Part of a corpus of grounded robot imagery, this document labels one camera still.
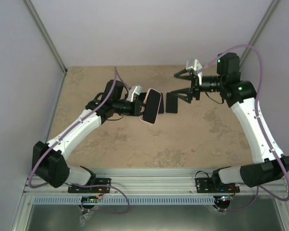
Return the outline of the black phone with blue edge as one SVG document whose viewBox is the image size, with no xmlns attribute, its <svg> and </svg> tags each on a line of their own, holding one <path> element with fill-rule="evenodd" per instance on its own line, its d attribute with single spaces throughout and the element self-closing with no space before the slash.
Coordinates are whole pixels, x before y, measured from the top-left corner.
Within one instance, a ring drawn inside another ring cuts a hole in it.
<svg viewBox="0 0 289 231">
<path fill-rule="evenodd" d="M 158 114 L 163 114 L 163 113 L 164 113 L 164 101 L 161 99 L 160 104 L 159 104 Z"/>
</svg>

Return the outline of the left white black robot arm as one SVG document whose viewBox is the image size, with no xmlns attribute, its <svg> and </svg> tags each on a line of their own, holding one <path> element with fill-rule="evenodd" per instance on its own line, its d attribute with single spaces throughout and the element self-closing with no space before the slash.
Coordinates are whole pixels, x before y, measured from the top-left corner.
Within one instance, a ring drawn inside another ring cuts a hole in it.
<svg viewBox="0 0 289 231">
<path fill-rule="evenodd" d="M 138 96 L 142 91 L 139 85 L 127 88 L 123 82 L 110 80 L 104 92 L 98 93 L 88 102 L 78 118 L 63 132 L 47 142 L 37 142 L 33 147 L 32 170 L 29 186 L 34 175 L 58 188 L 63 184 L 79 185 L 85 192 L 96 186 L 96 175 L 85 167 L 70 167 L 67 160 L 72 151 L 89 135 L 114 114 L 140 116 L 142 101 Z"/>
</svg>

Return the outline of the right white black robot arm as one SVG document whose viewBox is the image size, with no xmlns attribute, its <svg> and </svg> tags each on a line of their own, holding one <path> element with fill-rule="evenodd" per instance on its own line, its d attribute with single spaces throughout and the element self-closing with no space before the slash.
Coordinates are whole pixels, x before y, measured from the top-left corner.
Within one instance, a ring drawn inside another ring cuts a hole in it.
<svg viewBox="0 0 289 231">
<path fill-rule="evenodd" d="M 177 79 L 189 80 L 190 87 L 174 90 L 166 95 L 166 112 L 178 111 L 178 99 L 191 103 L 199 100 L 202 92 L 218 92 L 222 102 L 238 118 L 248 140 L 253 163 L 238 167 L 224 167 L 213 171 L 211 186 L 216 192 L 244 183 L 248 187 L 260 186 L 284 176 L 289 171 L 289 156 L 276 144 L 256 101 L 256 90 L 249 81 L 240 79 L 240 58 L 226 53 L 217 60 L 217 75 L 204 76 L 198 60 L 189 60 L 185 69 L 174 74 Z"/>
</svg>

